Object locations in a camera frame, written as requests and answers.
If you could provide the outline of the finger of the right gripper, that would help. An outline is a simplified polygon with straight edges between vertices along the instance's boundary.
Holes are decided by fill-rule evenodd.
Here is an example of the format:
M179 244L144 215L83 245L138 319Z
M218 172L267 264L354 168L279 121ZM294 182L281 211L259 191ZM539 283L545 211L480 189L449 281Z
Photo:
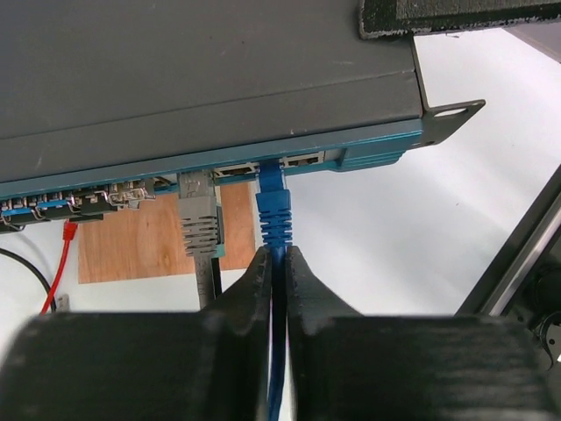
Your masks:
M557 22L559 1L362 1L362 39Z

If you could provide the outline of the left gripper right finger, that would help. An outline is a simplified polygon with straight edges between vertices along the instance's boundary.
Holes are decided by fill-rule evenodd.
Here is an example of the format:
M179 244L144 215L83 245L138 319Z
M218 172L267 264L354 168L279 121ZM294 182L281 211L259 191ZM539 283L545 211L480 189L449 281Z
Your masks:
M557 420L523 328L493 317L375 317L286 256L298 420Z

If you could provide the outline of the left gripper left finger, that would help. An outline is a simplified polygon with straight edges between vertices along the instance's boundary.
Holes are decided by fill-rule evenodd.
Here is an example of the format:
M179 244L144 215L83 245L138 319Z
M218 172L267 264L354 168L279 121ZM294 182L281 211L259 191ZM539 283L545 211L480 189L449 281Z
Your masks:
M271 274L259 249L197 312L31 318L1 366L2 419L266 419Z

